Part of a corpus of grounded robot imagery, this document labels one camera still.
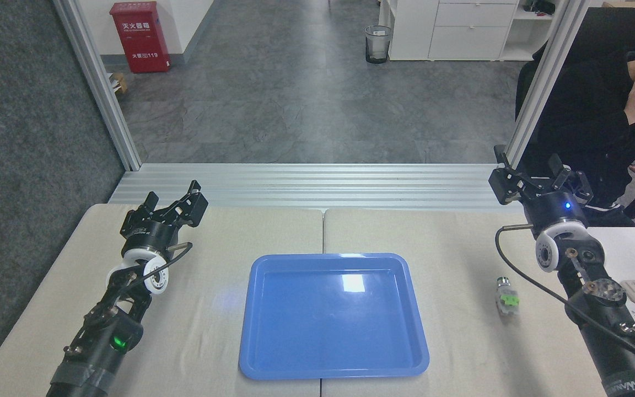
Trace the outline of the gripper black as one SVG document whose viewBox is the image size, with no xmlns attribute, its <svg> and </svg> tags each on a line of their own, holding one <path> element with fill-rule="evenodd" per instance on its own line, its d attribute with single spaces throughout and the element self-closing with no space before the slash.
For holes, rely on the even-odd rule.
<svg viewBox="0 0 635 397">
<path fill-rule="evenodd" d="M 121 256 L 131 249 L 143 249 L 171 259 L 173 255 L 169 246 L 178 243 L 179 229 L 182 226 L 199 226 L 209 205 L 196 179 L 191 181 L 185 196 L 169 207 L 156 210 L 155 221 L 152 221 L 151 216 L 158 200 L 156 193 L 151 191 L 136 210 L 126 214 L 120 230 L 121 236 L 126 239 Z"/>
<path fill-rule="evenodd" d="M 589 226 L 583 208 L 592 200 L 593 192 L 585 173 L 574 171 L 552 154 L 548 161 L 552 181 L 545 193 L 541 181 L 512 168 L 505 149 L 505 145 L 494 146 L 497 167 L 488 182 L 500 204 L 523 202 L 532 237 L 536 239 L 544 229 L 562 222 L 579 221 L 585 228 Z"/>
</svg>

